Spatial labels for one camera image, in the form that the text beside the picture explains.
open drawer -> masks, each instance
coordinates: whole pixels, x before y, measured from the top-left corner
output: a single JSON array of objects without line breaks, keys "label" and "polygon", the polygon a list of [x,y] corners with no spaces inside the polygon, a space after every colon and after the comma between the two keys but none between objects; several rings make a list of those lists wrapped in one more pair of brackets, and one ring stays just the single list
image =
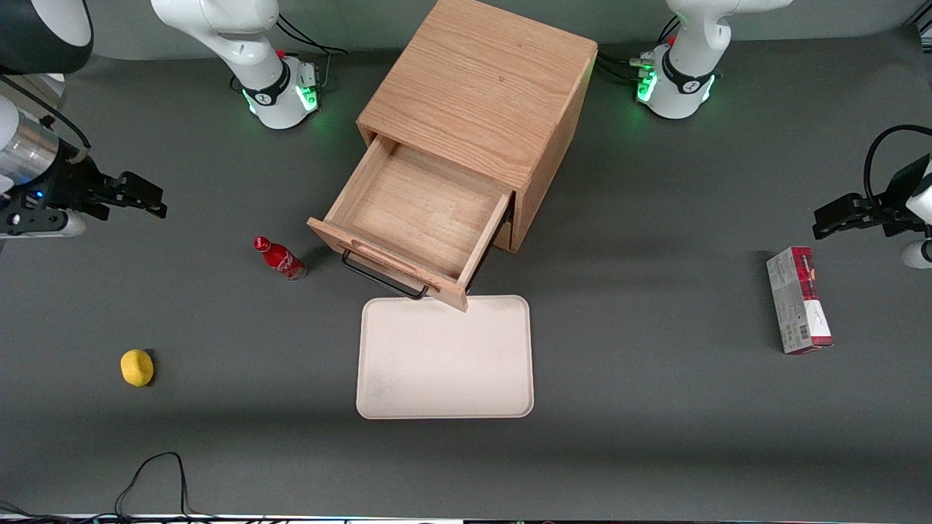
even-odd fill
[{"label": "open drawer", "polygon": [[330,213],[308,225],[353,271],[400,295],[430,295],[466,311],[466,291],[512,192],[378,135]]}]

red and white box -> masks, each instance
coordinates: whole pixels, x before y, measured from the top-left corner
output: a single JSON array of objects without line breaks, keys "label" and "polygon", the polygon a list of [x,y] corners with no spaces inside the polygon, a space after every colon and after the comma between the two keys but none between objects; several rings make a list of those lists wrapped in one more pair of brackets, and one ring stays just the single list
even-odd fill
[{"label": "red and white box", "polygon": [[767,261],[783,352],[799,355],[833,345],[816,293],[811,247],[794,246]]}]

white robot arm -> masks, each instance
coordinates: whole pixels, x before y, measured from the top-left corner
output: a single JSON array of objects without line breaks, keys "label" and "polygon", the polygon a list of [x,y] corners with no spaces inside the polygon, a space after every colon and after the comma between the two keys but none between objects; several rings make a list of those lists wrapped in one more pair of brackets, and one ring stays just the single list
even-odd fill
[{"label": "white robot arm", "polygon": [[641,54],[651,65],[637,100],[664,118],[689,117],[708,99],[715,66],[732,42],[725,17],[761,13],[788,6],[793,0],[666,0],[680,20],[671,47],[661,43]]},{"label": "white robot arm", "polygon": [[143,177],[101,173],[87,138],[66,117],[8,76],[73,73],[87,63],[93,30],[83,0],[0,2],[0,80],[73,128],[78,149],[42,120],[0,96],[0,240],[71,237],[85,216],[106,220],[107,206],[136,207],[164,218],[162,190]]},{"label": "white robot arm", "polygon": [[262,35],[278,21],[278,0],[152,0],[152,8],[226,62],[267,127],[292,128],[317,109],[314,65],[280,57]]},{"label": "white robot arm", "polygon": [[871,168],[880,143],[897,131],[932,136],[932,128],[913,124],[894,126],[877,136],[864,160],[864,195],[848,193],[815,210],[813,233],[822,240],[838,231],[880,226],[893,237],[907,231],[925,234],[900,250],[903,263],[911,268],[932,269],[932,153],[899,170],[883,193],[874,195]]}]

gray table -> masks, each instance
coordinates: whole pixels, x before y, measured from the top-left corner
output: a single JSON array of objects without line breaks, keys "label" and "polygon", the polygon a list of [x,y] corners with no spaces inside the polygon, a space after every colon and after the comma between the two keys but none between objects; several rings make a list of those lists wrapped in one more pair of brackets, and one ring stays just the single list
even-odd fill
[{"label": "gray table", "polygon": [[[932,519],[932,274],[879,230],[815,243],[837,346],[790,357],[763,267],[814,243],[814,208],[859,191],[878,132],[930,123],[914,30],[736,43],[687,121],[594,78],[527,242],[493,252],[473,289],[531,306],[536,406],[515,421],[354,408],[360,312],[383,292],[304,222],[363,154],[353,120],[394,56],[335,60],[320,114],[282,132],[218,60],[95,60],[69,80],[64,108],[100,167],[150,178],[170,211],[7,244],[4,498],[104,511],[173,449],[214,513]],[[928,148],[891,138],[877,184]],[[270,272],[257,234],[305,252],[309,277]],[[119,376],[134,347],[158,353],[152,388]],[[127,507],[177,511],[177,490],[155,463]]]}]

coca-cola bottle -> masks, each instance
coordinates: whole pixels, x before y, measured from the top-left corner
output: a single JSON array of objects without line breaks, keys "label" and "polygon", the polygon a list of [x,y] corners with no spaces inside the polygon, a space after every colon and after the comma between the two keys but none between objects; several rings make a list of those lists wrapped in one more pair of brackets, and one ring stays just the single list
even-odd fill
[{"label": "coca-cola bottle", "polygon": [[270,242],[266,237],[255,237],[253,247],[262,253],[262,257],[265,258],[270,268],[275,269],[292,282],[299,281],[308,274],[304,263],[279,243]]}]

